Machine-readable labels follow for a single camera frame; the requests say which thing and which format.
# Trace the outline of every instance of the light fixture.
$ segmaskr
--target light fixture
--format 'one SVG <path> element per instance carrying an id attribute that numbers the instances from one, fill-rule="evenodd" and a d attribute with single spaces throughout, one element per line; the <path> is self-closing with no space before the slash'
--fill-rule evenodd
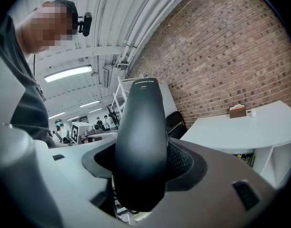
<path id="1" fill-rule="evenodd" d="M 48 119 L 54 118 L 54 117 L 56 117 L 56 116 L 60 116 L 60 115 L 62 115 L 62 114 L 64 114 L 64 113 L 65 113 L 65 112 L 61 112 L 61 113 L 59 113 L 59 114 L 57 114 L 57 115 L 53 115 L 53 116 L 49 117 Z"/>
<path id="2" fill-rule="evenodd" d="M 76 74 L 88 73 L 91 71 L 92 71 L 91 65 L 78 66 L 78 67 L 66 69 L 54 74 L 47 75 L 44 77 L 44 80 L 49 83 L 57 79 L 65 78 L 65 77 L 76 75 Z"/>
<path id="3" fill-rule="evenodd" d="M 80 105 L 79 107 L 84 107 L 84 106 L 95 104 L 95 103 L 98 103 L 98 102 L 100 102 L 100 101 L 94 101 L 94 102 L 91 102 L 91 103 L 83 104 L 83 105 Z"/>
<path id="4" fill-rule="evenodd" d="M 75 117 L 73 117 L 73 118 L 69 118 L 69 119 L 67 119 L 67 121 L 70 121 L 70 120 L 76 119 L 76 118 L 78 118 L 78 117 L 80 117 L 80 116 L 75 116 Z"/>
<path id="5" fill-rule="evenodd" d="M 94 110 L 94 111 L 90 111 L 89 113 L 91 113 L 91 112 L 95 112 L 95 111 L 99 111 L 99 110 L 101 110 L 102 108 L 99 108 L 99 109 L 96 109 L 96 110 Z"/>

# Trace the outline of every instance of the gray shirt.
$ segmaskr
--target gray shirt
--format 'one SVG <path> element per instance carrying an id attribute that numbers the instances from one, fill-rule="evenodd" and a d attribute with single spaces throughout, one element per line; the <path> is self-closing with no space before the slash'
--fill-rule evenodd
<path id="1" fill-rule="evenodd" d="M 46 142 L 49 148 L 55 147 L 49 136 L 48 113 L 43 102 L 43 93 L 19 47 L 10 16 L 5 18 L 0 27 L 0 56 L 25 87 L 25 93 L 10 123 L 25 130 L 33 139 Z"/>

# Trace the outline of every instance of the person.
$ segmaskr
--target person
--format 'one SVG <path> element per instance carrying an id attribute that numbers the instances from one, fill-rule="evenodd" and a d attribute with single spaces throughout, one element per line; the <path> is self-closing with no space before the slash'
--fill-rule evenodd
<path id="1" fill-rule="evenodd" d="M 103 122 L 100 120 L 100 117 L 97 117 L 97 125 L 101 128 L 104 132 L 106 131 Z"/>
<path id="2" fill-rule="evenodd" d="M 33 55 L 59 45 L 63 39 L 76 34 L 78 12 L 75 4 L 67 0 L 45 2 L 35 9 L 16 28 L 7 15 L 0 26 L 0 57 L 25 87 L 10 123 L 26 131 L 33 139 L 56 147 L 49 136 L 48 113 L 43 92 L 27 60 Z"/>
<path id="3" fill-rule="evenodd" d="M 111 131 L 109 124 L 107 123 L 107 115 L 104 116 L 104 126 L 107 131 Z"/>
<path id="4" fill-rule="evenodd" d="M 64 127 L 64 124 L 61 119 L 57 119 L 55 121 L 55 126 L 57 128 L 57 131 L 55 132 L 52 138 L 53 141 L 55 143 L 66 143 L 66 144 L 70 143 L 69 130 L 67 130 L 67 128 Z"/>
<path id="5" fill-rule="evenodd" d="M 113 121 L 113 118 L 111 117 L 112 115 L 113 115 L 112 113 L 108 114 L 107 123 L 109 125 L 110 130 L 117 130 L 118 127 L 116 127 L 116 125 L 115 125 L 115 123 Z"/>

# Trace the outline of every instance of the brick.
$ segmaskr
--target brick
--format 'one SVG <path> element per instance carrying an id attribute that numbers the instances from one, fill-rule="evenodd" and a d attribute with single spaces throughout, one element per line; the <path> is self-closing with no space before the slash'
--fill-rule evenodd
<path id="1" fill-rule="evenodd" d="M 140 74 L 168 83 L 188 128 L 238 102 L 291 107 L 291 41 L 263 0 L 183 0 L 128 75 Z"/>

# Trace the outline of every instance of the ceiling vent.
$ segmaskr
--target ceiling vent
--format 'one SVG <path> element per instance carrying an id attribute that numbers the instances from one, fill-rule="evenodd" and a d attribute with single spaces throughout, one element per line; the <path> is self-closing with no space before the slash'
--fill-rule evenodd
<path id="1" fill-rule="evenodd" d="M 103 68 L 103 87 L 107 88 L 108 70 Z"/>

